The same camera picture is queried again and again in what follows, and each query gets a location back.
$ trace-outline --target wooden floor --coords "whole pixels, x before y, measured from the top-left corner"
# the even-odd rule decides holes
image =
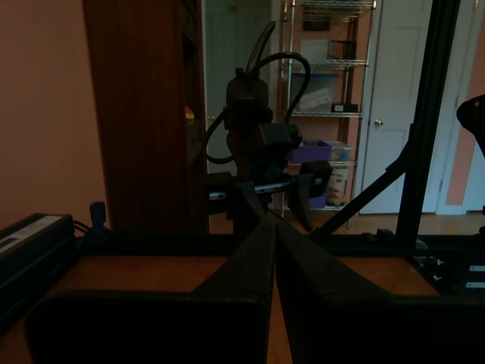
[[[290,222],[294,218],[287,216]],[[317,225],[328,215],[316,216]],[[422,234],[475,234],[484,224],[479,214],[458,217],[424,216]],[[225,215],[216,215],[211,221],[214,233],[232,232],[232,224]],[[343,227],[340,234],[360,234],[377,228],[396,226],[393,215],[363,215],[352,219],[350,229]],[[396,294],[436,294],[432,287],[401,258],[341,258],[351,269]],[[189,292],[214,273],[223,263],[223,257],[173,256],[88,256],[79,261],[46,295],[76,289],[101,290],[156,290]],[[0,363],[30,364],[27,343],[23,334],[23,320],[0,338]],[[271,310],[268,363],[290,364],[291,355],[283,320],[277,285]]]
[[[314,225],[320,227],[334,215],[332,212],[314,212]],[[396,231],[398,215],[357,215],[347,224],[342,226],[335,234],[362,234],[373,233],[377,229],[389,229]],[[291,212],[285,213],[285,219],[292,223],[301,232],[300,227]],[[478,234],[478,229],[485,225],[485,216],[479,212],[466,215],[447,216],[435,214],[423,214],[419,227],[422,235],[469,235]],[[232,221],[226,220],[226,214],[211,216],[211,232],[213,234],[231,234],[233,231]]]

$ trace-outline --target metal wire shelf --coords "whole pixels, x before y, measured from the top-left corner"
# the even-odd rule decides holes
[[[330,165],[333,167],[353,167],[355,166],[355,161],[329,161]],[[288,166],[302,165],[302,163],[292,163],[290,162]]]
[[[376,2],[338,2],[334,0],[297,0],[296,5],[321,6],[325,8],[346,8],[346,9],[373,9]]]
[[[331,68],[333,70],[346,70],[349,67],[367,66],[365,59],[309,59],[308,63],[313,71]],[[292,63],[292,69],[301,72],[303,66],[300,63]]]
[[[312,208],[310,210],[312,210],[312,211],[340,211],[344,207],[345,206],[325,206],[325,207]],[[284,206],[284,210],[290,211],[288,206]]]
[[[353,22],[375,7],[375,2],[298,1],[296,21]]]
[[[312,116],[321,118],[360,118],[360,112],[303,112],[295,111],[292,116]]]

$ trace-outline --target wooden cabinet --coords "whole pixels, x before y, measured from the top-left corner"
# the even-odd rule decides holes
[[[83,4],[111,227],[207,231],[199,2]]]

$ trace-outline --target wooden table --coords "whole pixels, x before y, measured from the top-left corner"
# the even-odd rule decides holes
[[[341,258],[360,275],[391,293],[436,294],[403,258]],[[78,289],[189,292],[217,271],[224,257],[86,256],[45,296]],[[23,319],[0,338],[0,363],[31,363]],[[290,364],[277,285],[271,308],[268,363]]]

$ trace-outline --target door frame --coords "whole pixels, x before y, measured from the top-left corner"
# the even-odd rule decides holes
[[[375,69],[378,63],[377,51],[379,48],[380,40],[380,24],[382,21],[382,7],[385,0],[377,1],[377,8],[375,14],[375,21],[372,25],[370,42],[371,51],[369,54],[369,67],[368,67],[368,77],[364,86],[364,98],[362,100],[362,124],[361,132],[358,136],[358,150],[361,151],[358,156],[358,162],[355,173],[355,184],[354,184],[354,195],[357,196],[363,190],[364,183],[364,169],[367,157],[367,147],[368,147],[368,135],[371,124],[371,106],[372,97],[374,93],[374,78]],[[477,50],[478,36],[480,35],[480,25],[481,18],[483,16],[483,7],[485,2],[478,2],[478,7],[475,8],[475,0],[462,0],[461,6],[468,6],[466,11],[462,12],[459,16],[470,17],[473,19],[470,25],[469,33],[463,32],[466,35],[465,39],[462,39],[462,43],[467,45],[466,52],[463,52],[462,47],[453,47],[452,54],[450,55],[450,60],[457,59],[455,64],[450,64],[452,68],[449,68],[449,74],[461,74],[457,80],[453,80],[453,84],[448,84],[447,86],[455,87],[459,89],[459,93],[449,93],[448,95],[443,95],[442,107],[440,112],[440,121],[438,123],[438,130],[436,132],[436,140],[433,151],[433,163],[436,166],[435,176],[442,176],[441,178],[434,178],[432,182],[439,190],[441,184],[441,191],[438,192],[436,213],[439,215],[459,215],[462,212],[461,206],[446,206],[446,197],[448,195],[449,182],[451,178],[452,165],[455,160],[455,151],[458,144],[458,135],[460,131],[459,122],[456,120],[454,113],[452,117],[443,117],[443,112],[449,112],[449,107],[451,105],[452,109],[455,110],[455,103],[460,105],[461,102],[466,100],[468,94],[468,86],[470,83],[471,69],[473,67],[474,55]],[[446,152],[439,154],[437,152],[437,147],[447,147]]]

